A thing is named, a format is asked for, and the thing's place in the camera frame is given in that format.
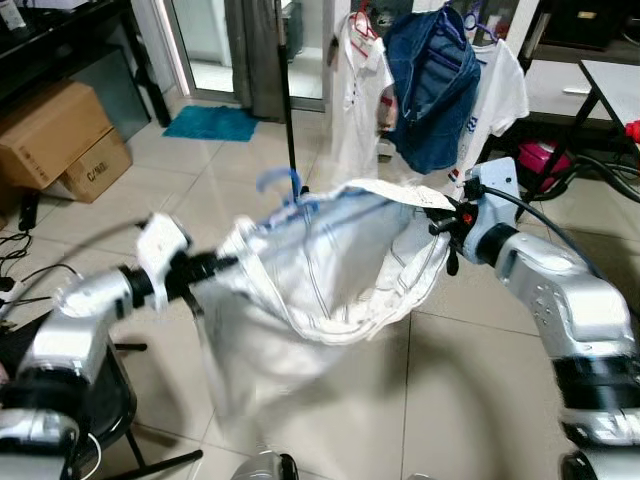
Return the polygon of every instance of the tiled floor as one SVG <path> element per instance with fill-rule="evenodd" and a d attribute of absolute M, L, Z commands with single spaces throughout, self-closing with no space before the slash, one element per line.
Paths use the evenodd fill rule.
<path fill-rule="evenodd" d="M 301 174 L 312 190 L 322 190 L 331 173 L 323 119 L 294 112 L 294 120 Z M 235 215 L 263 217 L 286 191 L 286 184 L 255 190 L 265 168 L 287 164 L 281 125 L 260 124 L 248 144 L 161 134 L 152 124 L 130 141 L 134 166 L 94 204 L 44 200 L 31 254 L 11 274 L 20 278 L 108 225 L 158 210 L 183 222 L 196 250 L 211 248 Z M 638 207 L 591 180 L 576 180 L 541 207 L 640 307 Z M 549 238 L 531 217 L 522 229 Z M 15 221 L 7 230 L 16 230 Z M 105 239 L 70 263 L 83 272 L 133 263 L 136 233 Z M 161 315 L 141 311 L 116 325 L 114 339 L 149 344 L 147 352 L 123 358 L 138 397 L 135 434 L 146 459 L 204 450 L 196 464 L 149 478 L 226 480 L 265 444 L 291 453 L 310 480 L 401 480 L 413 472 L 439 480 L 557 478 L 558 456 L 571 447 L 557 425 L 558 393 L 533 322 L 491 269 L 461 262 L 458 276 L 443 276 L 410 318 L 355 347 L 258 425 L 218 427 L 184 304 Z M 56 271 L 35 293 L 55 292 L 68 279 Z M 25 321 L 46 308 L 23 307 L 12 318 Z M 105 452 L 95 478 L 132 466 L 120 441 Z"/>
<path fill-rule="evenodd" d="M 203 90 L 233 92 L 233 70 L 210 62 L 192 60 L 191 72 L 196 87 Z M 289 63 L 291 96 L 322 98 L 322 49 L 303 47 Z"/>

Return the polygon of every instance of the shirt sleeve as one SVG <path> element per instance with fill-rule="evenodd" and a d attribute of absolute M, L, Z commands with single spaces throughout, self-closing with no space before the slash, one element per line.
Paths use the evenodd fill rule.
<path fill-rule="evenodd" d="M 524 72 L 509 48 L 506 45 L 504 48 L 499 89 L 502 99 L 491 123 L 491 133 L 496 137 L 506 132 L 517 119 L 529 115 L 529 97 Z"/>

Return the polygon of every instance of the glass door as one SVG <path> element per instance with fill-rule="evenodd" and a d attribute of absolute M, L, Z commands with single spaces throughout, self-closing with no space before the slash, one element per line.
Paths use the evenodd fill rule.
<path fill-rule="evenodd" d="M 248 64 L 250 54 L 234 53 L 244 48 L 241 46 L 244 35 L 251 35 L 250 30 L 272 28 L 271 23 L 256 24 L 269 22 L 256 12 L 242 18 L 245 12 L 241 11 L 241 0 L 237 2 L 238 9 L 234 5 L 230 7 L 232 11 L 227 12 L 225 0 L 165 0 L 189 93 L 194 97 L 234 101 L 237 93 L 234 92 L 234 69 L 252 67 Z M 322 0 L 282 0 L 289 90 L 294 108 L 321 109 L 323 106 L 324 3 Z M 272 2 L 265 0 L 263 8 L 270 8 L 269 5 Z M 228 25 L 231 25 L 233 43 L 229 40 Z"/>

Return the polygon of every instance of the black metal pole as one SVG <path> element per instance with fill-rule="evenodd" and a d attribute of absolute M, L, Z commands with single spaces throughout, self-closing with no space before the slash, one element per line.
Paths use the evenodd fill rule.
<path fill-rule="evenodd" d="M 296 169 L 296 150 L 293 141 L 293 121 L 291 119 L 291 96 L 289 94 L 289 65 L 287 62 L 287 39 L 284 34 L 284 22 L 282 20 L 282 3 L 275 0 L 276 28 L 278 29 L 278 62 L 280 64 L 280 79 L 282 82 L 282 105 L 284 107 L 284 120 L 287 128 L 287 145 L 289 147 L 289 167 Z M 291 179 L 293 199 L 298 197 L 295 182 Z"/>

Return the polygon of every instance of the denim jacket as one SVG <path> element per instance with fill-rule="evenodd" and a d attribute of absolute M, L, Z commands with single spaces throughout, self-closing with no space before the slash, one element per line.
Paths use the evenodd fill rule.
<path fill-rule="evenodd" d="M 462 18 L 449 7 L 405 15 L 384 41 L 399 107 L 389 140 L 416 172 L 454 165 L 480 81 Z"/>

